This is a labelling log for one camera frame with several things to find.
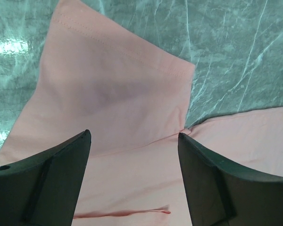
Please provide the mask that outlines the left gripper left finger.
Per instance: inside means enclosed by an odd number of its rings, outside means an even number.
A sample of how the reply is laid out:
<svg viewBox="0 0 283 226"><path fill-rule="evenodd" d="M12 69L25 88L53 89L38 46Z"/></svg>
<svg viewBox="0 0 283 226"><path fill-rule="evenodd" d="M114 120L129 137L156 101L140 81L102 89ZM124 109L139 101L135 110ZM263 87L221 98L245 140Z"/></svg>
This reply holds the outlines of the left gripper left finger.
<svg viewBox="0 0 283 226"><path fill-rule="evenodd" d="M70 226L90 153L91 133L0 166L0 226Z"/></svg>

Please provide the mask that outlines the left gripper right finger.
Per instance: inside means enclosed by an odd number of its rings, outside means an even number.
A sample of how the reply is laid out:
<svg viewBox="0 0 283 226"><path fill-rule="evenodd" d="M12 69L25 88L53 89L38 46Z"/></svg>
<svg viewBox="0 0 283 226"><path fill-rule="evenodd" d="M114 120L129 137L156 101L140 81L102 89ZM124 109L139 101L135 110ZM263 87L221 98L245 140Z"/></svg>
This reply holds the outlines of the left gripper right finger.
<svg viewBox="0 0 283 226"><path fill-rule="evenodd" d="M178 156L194 226L283 226L283 177L238 164L184 133Z"/></svg>

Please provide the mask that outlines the salmon pink t shirt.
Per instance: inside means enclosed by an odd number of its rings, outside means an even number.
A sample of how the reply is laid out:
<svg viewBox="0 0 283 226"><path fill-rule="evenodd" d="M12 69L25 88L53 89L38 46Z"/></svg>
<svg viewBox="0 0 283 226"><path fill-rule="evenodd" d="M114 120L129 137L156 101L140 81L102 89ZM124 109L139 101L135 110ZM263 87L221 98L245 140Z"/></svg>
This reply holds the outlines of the salmon pink t shirt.
<svg viewBox="0 0 283 226"><path fill-rule="evenodd" d="M79 0L51 19L36 90L0 150L0 166L88 129L92 143L75 226L214 225L216 184L178 138L283 179L283 107L209 119L186 129L194 65Z"/></svg>

